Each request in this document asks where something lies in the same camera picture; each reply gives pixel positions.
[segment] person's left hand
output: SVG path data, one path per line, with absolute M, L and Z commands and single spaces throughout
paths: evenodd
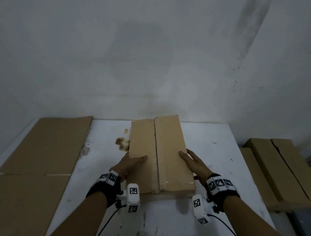
M 128 152 L 121 159 L 121 161 L 114 167 L 111 167 L 109 171 L 113 170 L 121 177 L 121 182 L 126 178 L 126 173 L 135 168 L 138 163 L 143 163 L 148 159 L 148 156 L 130 158 Z

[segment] box flap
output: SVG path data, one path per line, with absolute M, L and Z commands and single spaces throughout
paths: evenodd
M 0 175 L 0 235 L 44 236 L 69 176 Z
M 310 201 L 308 201 L 295 176 L 287 167 L 271 140 L 250 139 L 244 147 L 252 149 L 262 172 L 279 202 L 289 202 L 296 204 L 297 207 L 309 205 Z
M 194 193 L 193 173 L 178 155 L 187 153 L 178 115 L 155 118 L 155 132 L 160 191 Z
M 71 174 L 92 117 L 42 118 L 1 166 L 5 174 Z
M 148 160 L 136 166 L 127 175 L 126 184 L 136 183 L 140 193 L 158 193 L 158 169 L 156 159 L 155 125 L 153 120 L 132 122 L 130 134 L 130 158 L 148 156 Z
M 272 139 L 274 146 L 295 175 L 305 194 L 311 199 L 311 168 L 290 139 Z
M 260 166 L 254 157 L 252 150 L 250 148 L 240 148 L 240 151 L 268 211 L 280 210 L 279 202 L 276 199 L 262 170 L 260 169 Z

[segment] wrist tracker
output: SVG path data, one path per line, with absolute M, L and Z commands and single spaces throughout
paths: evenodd
M 204 187 L 207 192 L 207 202 L 213 201 L 216 204 L 215 212 L 224 212 L 223 205 L 227 196 L 240 197 L 232 182 L 216 173 L 209 176 Z
M 117 194 L 121 192 L 121 177 L 115 171 L 102 174 L 91 186 L 86 197 L 95 192 L 102 192 L 107 198 L 107 208 L 116 202 Z

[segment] table surface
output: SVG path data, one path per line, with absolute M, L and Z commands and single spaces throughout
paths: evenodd
M 33 120 L 18 138 L 0 155 L 0 165 L 31 130 L 38 119 Z M 230 178 L 241 199 L 259 216 L 274 227 L 270 215 L 260 197 L 247 165 L 227 124 L 181 123 L 188 149 L 213 171 Z M 125 152 L 115 141 L 119 137 L 129 139 L 131 121 L 93 120 L 84 144 L 84 155 L 76 163 L 70 180 L 57 207 L 46 236 L 49 236 L 84 200 L 89 187 L 101 175 L 117 164 Z M 205 195 L 196 181 L 196 194 Z M 107 209 L 99 230 L 116 210 Z M 224 213 L 217 215 L 230 227 Z M 200 225 L 194 218 L 191 199 L 161 200 L 141 204 L 139 211 L 129 215 L 120 209 L 103 231 L 103 235 L 232 235 L 217 219 Z

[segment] hand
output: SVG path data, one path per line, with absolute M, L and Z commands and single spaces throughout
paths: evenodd
M 183 151 L 179 151 L 179 156 L 186 162 L 188 168 L 196 174 L 195 180 L 199 180 L 204 186 L 207 179 L 213 172 L 204 164 L 204 162 L 196 155 L 193 151 L 187 149 L 187 153 L 192 157 L 192 159 Z
M 148 156 L 130 158 L 128 152 L 121 159 L 121 161 L 114 167 L 111 167 L 109 171 L 113 170 L 121 177 L 121 182 L 126 179 L 126 173 L 134 169 L 138 163 L 143 163 L 148 159 Z

